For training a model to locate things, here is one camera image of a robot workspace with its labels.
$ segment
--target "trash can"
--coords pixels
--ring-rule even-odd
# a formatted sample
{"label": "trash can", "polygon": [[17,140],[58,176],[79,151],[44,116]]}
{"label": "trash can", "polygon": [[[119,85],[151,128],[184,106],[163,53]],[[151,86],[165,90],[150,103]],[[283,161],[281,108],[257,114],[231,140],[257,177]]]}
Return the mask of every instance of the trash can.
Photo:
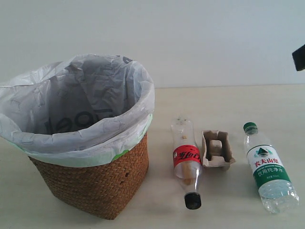
{"label": "trash can", "polygon": [[123,56],[77,55],[0,85],[0,136],[21,149],[52,194],[115,219],[148,170],[154,85]]}

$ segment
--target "mountain logo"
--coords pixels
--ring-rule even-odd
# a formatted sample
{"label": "mountain logo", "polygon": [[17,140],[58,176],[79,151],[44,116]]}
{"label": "mountain logo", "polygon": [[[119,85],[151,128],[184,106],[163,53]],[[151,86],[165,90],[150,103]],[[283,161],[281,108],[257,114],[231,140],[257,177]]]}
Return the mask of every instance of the mountain logo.
{"label": "mountain logo", "polygon": [[272,155],[270,150],[259,148],[259,150],[256,151],[254,157],[267,157],[268,155]]}

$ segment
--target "coca-cola bottle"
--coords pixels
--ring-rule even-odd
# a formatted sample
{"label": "coca-cola bottle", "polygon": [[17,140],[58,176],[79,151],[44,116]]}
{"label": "coca-cola bottle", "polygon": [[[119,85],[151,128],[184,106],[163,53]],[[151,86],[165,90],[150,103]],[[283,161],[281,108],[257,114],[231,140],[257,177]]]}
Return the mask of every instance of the coca-cola bottle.
{"label": "coca-cola bottle", "polygon": [[203,169],[200,151],[195,142],[193,123],[190,119],[180,116],[173,120],[171,130],[174,173],[185,191],[185,206],[188,209],[198,209],[201,206],[198,187]]}

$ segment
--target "white wall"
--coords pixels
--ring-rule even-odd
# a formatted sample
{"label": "white wall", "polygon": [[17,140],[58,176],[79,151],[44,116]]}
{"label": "white wall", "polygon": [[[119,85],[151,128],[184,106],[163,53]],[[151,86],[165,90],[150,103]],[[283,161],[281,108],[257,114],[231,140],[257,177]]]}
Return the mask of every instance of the white wall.
{"label": "white wall", "polygon": [[0,0],[0,81],[90,52],[156,87],[305,83],[303,44],[305,0]]}

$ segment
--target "bottle label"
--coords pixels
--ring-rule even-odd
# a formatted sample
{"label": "bottle label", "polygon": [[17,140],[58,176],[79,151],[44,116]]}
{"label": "bottle label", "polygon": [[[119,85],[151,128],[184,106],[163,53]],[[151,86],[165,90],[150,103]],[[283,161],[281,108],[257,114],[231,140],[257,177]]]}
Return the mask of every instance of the bottle label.
{"label": "bottle label", "polygon": [[247,159],[258,188],[271,180],[287,180],[288,174],[272,146],[261,145],[249,150]]}
{"label": "bottle label", "polygon": [[173,166],[183,161],[196,161],[201,164],[199,149],[192,145],[183,145],[173,152]]}

